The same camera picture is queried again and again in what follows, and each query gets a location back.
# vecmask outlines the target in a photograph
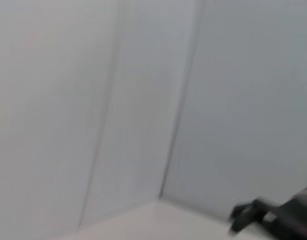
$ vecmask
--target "white surface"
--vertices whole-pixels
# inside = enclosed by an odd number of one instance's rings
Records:
[[[0,240],[79,224],[115,0],[0,0]]]
[[[83,224],[158,196],[195,5],[130,1]]]
[[[228,235],[229,225],[165,202],[151,203],[52,240],[259,240],[242,232]]]
[[[307,1],[206,3],[165,194],[225,218],[307,184]]]

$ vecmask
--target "white wall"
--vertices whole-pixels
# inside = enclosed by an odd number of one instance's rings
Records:
[[[226,218],[306,184],[307,1],[206,1],[165,196]]]
[[[78,226],[117,11],[115,0],[0,0],[0,240]]]
[[[158,196],[195,4],[130,1],[84,224]]]

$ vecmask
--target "white floor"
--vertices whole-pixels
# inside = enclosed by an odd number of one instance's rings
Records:
[[[53,240],[231,240],[229,225],[158,201]],[[259,240],[243,232],[235,240]]]

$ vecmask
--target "black object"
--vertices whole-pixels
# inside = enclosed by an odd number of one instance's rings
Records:
[[[237,205],[230,220],[233,234],[256,223],[279,240],[307,240],[307,188],[281,206],[261,199]]]

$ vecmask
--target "white panel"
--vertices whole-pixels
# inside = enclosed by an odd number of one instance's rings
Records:
[[[0,0],[0,240],[78,226],[117,8]]]
[[[307,1],[207,4],[165,194],[226,217],[306,184]]]
[[[158,196],[194,14],[192,0],[130,2],[85,224]]]

